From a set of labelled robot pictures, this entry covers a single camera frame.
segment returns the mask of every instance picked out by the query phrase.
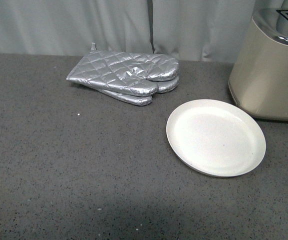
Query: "countertop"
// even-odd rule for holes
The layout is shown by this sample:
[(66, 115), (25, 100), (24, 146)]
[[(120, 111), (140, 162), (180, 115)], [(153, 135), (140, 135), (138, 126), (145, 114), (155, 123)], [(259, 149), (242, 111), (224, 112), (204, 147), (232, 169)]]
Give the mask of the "countertop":
[(181, 104), (233, 104), (233, 64), (181, 61), (177, 89), (139, 107), (66, 81), (80, 59), (0, 54), (0, 239), (288, 240), (288, 122), (256, 119), (265, 157), (234, 178), (167, 140)]

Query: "gray curtain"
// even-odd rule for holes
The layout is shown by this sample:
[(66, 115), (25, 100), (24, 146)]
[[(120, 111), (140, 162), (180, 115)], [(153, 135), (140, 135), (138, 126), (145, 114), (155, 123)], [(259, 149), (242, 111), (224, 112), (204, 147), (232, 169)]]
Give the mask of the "gray curtain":
[(100, 50), (234, 62), (260, 8), (288, 0), (0, 0), (0, 53)]

